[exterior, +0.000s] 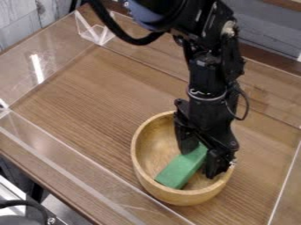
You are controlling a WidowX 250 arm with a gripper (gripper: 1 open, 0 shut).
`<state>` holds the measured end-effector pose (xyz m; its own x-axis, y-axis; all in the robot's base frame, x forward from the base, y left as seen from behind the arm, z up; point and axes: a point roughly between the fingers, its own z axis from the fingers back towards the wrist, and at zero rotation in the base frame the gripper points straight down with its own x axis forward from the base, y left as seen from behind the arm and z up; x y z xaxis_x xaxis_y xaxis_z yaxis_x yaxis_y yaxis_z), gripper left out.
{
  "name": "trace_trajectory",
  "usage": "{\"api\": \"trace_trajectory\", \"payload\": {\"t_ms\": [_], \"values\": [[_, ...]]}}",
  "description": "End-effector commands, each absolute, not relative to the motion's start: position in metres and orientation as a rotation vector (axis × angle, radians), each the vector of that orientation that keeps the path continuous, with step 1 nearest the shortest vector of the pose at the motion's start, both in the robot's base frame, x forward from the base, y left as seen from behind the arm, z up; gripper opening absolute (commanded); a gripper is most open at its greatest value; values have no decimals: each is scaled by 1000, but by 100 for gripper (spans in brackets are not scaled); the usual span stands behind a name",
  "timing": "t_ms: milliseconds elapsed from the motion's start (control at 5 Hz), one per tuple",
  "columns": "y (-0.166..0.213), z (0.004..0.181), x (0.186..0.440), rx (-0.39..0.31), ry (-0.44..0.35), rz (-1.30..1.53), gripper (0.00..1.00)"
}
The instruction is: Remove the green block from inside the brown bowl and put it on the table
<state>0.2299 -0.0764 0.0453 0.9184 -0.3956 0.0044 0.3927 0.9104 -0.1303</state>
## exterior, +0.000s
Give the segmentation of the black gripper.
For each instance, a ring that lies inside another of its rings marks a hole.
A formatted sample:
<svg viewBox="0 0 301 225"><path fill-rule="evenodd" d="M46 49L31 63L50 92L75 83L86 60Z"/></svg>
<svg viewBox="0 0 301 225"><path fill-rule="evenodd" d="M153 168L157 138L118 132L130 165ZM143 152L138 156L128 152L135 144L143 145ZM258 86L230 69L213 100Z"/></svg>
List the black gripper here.
<svg viewBox="0 0 301 225"><path fill-rule="evenodd" d="M205 174L213 179L229 170L238 151L238 141L231 132L231 121L238 107L238 93L233 88L217 96L187 89L190 100L174 101L175 136L182 155L202 143L207 148Z"/></svg>

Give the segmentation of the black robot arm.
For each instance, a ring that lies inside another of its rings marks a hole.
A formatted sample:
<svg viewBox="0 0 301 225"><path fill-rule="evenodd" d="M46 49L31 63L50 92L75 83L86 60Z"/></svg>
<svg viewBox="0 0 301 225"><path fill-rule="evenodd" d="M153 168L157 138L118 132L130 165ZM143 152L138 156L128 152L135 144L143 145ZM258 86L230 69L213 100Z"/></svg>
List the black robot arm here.
<svg viewBox="0 0 301 225"><path fill-rule="evenodd" d="M229 169L238 151L230 124L238 99L246 96L238 77L245 74L238 22L222 0L122 0L132 20L150 34L130 36L112 19L102 0L87 0L111 32L124 42L145 46L170 34L183 49L190 72L187 99L177 99L174 125L182 154L199 144L207 147L205 174L214 178Z"/></svg>

